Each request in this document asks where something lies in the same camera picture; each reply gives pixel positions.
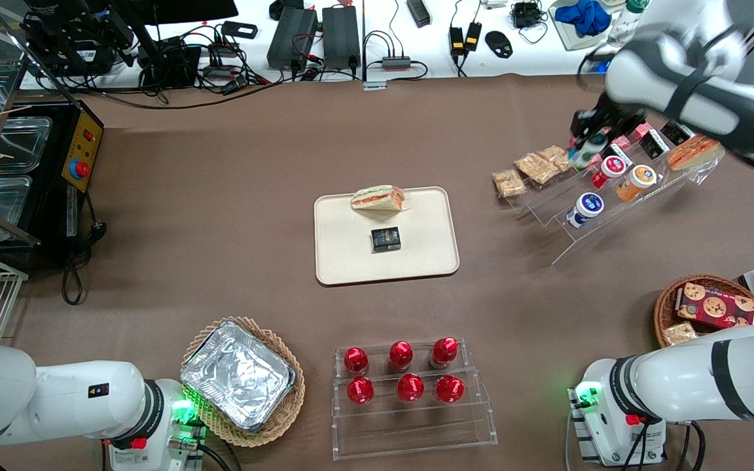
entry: blue cloth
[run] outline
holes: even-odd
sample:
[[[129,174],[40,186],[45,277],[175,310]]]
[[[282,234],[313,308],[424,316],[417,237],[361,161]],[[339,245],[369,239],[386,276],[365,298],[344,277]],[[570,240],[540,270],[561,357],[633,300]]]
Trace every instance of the blue cloth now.
[[[571,7],[560,7],[554,11],[554,19],[574,24],[580,36],[601,35],[610,27],[610,15],[595,0],[578,0]]]

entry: acrylic display stand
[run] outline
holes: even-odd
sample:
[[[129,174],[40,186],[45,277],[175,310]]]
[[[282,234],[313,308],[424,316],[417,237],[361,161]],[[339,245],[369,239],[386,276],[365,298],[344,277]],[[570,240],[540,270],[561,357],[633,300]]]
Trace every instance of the acrylic display stand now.
[[[467,344],[459,340],[458,357],[445,370],[430,366],[427,356],[432,345],[411,343],[415,355],[403,373],[389,370],[390,345],[364,349],[365,376],[374,385],[374,399],[364,406],[348,400],[348,382],[357,375],[345,370],[347,349],[336,351],[331,413],[334,461],[497,444],[490,397]],[[421,376],[424,382],[424,394],[415,402],[402,402],[395,394],[398,379],[406,373]],[[443,375],[464,382],[464,395],[455,403],[435,397],[434,384]]]
[[[667,138],[664,137],[663,140],[673,149]],[[658,158],[651,159],[637,143],[634,143],[625,152],[634,161],[634,165],[649,165],[658,173],[657,183],[642,191],[636,200],[623,201],[616,195],[616,187],[624,177],[608,180],[601,188],[595,188],[592,184],[592,176],[598,169],[597,166],[589,167],[580,173],[574,173],[574,176],[570,176],[568,179],[556,180],[553,184],[544,185],[539,190],[530,187],[530,182],[527,182],[530,188],[529,192],[506,199],[519,215],[530,213],[542,226],[556,224],[571,239],[571,244],[551,262],[552,265],[556,264],[572,248],[583,245],[583,242],[587,239],[605,233],[614,224],[619,223],[623,217],[632,214],[647,202],[668,199],[668,196],[671,196],[689,182],[691,177],[696,177],[695,180],[701,182],[704,176],[717,165],[714,162],[706,164],[704,167],[692,167],[692,169],[674,172],[666,163],[668,152]],[[601,196],[604,200],[604,211],[578,229],[566,222],[566,213],[575,205],[578,197],[586,192]]]

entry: brown table surface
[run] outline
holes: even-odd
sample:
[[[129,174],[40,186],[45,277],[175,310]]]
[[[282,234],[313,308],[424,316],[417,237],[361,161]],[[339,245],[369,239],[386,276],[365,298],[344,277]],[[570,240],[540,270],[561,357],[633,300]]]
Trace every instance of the brown table surface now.
[[[212,98],[174,93],[171,103]],[[596,101],[571,77],[394,82],[367,93],[359,83],[290,84],[189,111],[88,101],[107,123],[92,195],[109,231],[82,270],[87,301],[69,307],[60,273],[36,274],[8,335],[40,366],[128,360],[146,377],[178,378],[201,328],[255,318],[299,359],[306,399],[283,438],[239,450],[246,471],[563,469],[566,387],[593,360],[656,347],[653,302],[674,278],[754,268],[754,170],[731,160],[548,266],[565,235],[518,220],[490,173],[565,145],[572,113]],[[386,183],[448,191],[461,268],[321,286],[314,200]],[[448,334],[469,342],[499,445],[332,462],[333,349]],[[703,428],[704,469],[754,468],[754,423]],[[681,432],[671,429],[670,461],[650,468],[676,466]],[[574,469],[597,468],[574,441],[572,452]],[[95,466],[83,438],[0,447],[0,461],[11,471]]]

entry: wicker basket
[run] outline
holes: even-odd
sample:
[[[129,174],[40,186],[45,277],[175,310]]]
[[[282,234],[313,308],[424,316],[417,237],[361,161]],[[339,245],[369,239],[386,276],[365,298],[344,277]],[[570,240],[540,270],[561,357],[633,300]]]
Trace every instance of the wicker basket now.
[[[197,335],[194,341],[191,342],[191,345],[188,346],[188,352],[185,353],[185,358],[182,360],[183,366],[185,366],[185,362],[197,351],[198,346],[206,340],[209,334],[227,320],[234,321],[240,327],[245,328],[252,335],[258,337],[258,340],[261,340],[266,346],[273,349],[276,354],[280,355],[285,362],[289,363],[296,370],[296,384],[293,385],[293,390],[281,400],[281,403],[272,412],[269,420],[266,421],[263,428],[257,433],[249,433],[235,427],[227,415],[223,414],[215,406],[210,405],[207,400],[204,400],[190,388],[185,387],[185,394],[194,402],[194,409],[200,415],[203,423],[224,441],[239,447],[259,447],[260,445],[269,444],[269,442],[284,435],[284,432],[287,432],[287,429],[293,425],[293,421],[296,421],[296,416],[304,404],[304,372],[302,371],[302,367],[299,366],[296,357],[293,356],[293,353],[284,345],[284,341],[278,335],[275,335],[270,330],[261,329],[258,327],[258,324],[255,324],[253,319],[232,317],[222,318],[201,331],[200,335]]]
[[[672,283],[665,287],[665,289],[659,294],[659,297],[656,299],[656,306],[653,308],[653,327],[656,328],[656,338],[662,348],[670,345],[670,343],[668,343],[668,338],[662,333],[662,329],[675,324],[681,324],[688,320],[682,319],[674,314],[674,307],[677,302],[677,289],[685,285],[685,283],[689,283],[689,281],[703,287],[716,289],[717,291],[729,292],[731,294],[754,299],[754,294],[748,289],[735,283],[735,281],[718,277],[718,275],[701,273],[673,280]],[[706,324],[694,323],[694,330],[699,333],[709,334],[716,331],[717,328]]]

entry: cookie box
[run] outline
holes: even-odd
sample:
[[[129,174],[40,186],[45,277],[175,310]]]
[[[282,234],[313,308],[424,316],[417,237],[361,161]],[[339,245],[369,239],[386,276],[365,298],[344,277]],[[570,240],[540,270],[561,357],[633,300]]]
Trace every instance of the cookie box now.
[[[754,299],[719,292],[694,283],[677,291],[674,307],[681,318],[717,328],[754,325]]]

